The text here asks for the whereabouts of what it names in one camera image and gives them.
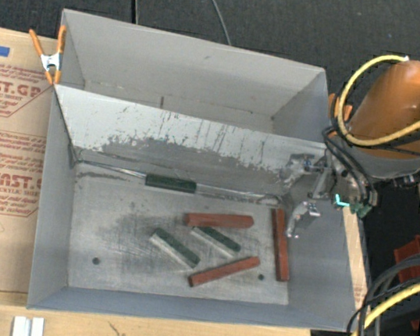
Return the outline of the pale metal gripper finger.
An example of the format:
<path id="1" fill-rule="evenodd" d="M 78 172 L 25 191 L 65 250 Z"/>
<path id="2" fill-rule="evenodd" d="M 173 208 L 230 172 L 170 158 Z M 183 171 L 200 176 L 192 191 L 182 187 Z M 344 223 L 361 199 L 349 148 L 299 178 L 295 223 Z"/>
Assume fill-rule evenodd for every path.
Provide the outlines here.
<path id="1" fill-rule="evenodd" d="M 283 167 L 282 179 L 295 181 L 304 175 L 321 173 L 323 172 L 325 165 L 323 158 L 315 157 L 312 154 L 292 154 Z"/>
<path id="2" fill-rule="evenodd" d="M 297 229 L 299 227 L 309 227 L 311 223 L 321 217 L 321 212 L 315 202 L 303 201 L 297 204 L 290 212 L 286 226 L 286 236 L 288 238 L 298 238 Z"/>

